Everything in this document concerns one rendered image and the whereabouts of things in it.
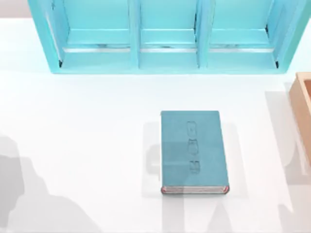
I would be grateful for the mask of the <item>salmon-coloured shallow box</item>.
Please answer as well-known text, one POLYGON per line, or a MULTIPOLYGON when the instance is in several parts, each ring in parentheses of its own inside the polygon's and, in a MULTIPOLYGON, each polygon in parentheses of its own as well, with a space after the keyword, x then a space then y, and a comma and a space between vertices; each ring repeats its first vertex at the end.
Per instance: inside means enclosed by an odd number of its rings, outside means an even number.
POLYGON ((311 167, 311 72, 297 72, 289 91, 290 103, 311 167))

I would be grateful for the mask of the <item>teal blue book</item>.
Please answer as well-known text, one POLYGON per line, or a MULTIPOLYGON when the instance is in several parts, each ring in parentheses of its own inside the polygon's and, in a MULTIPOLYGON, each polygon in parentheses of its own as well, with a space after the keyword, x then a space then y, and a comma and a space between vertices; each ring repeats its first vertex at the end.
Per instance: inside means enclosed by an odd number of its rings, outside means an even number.
POLYGON ((161 112, 162 194, 230 190, 219 111, 161 112))

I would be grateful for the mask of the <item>light blue rack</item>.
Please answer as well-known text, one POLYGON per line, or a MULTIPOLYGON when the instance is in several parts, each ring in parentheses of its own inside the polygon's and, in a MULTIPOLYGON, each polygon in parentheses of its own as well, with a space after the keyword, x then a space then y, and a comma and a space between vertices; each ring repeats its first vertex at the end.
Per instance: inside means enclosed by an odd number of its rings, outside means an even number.
POLYGON ((279 74, 311 0, 28 0, 62 74, 279 74))

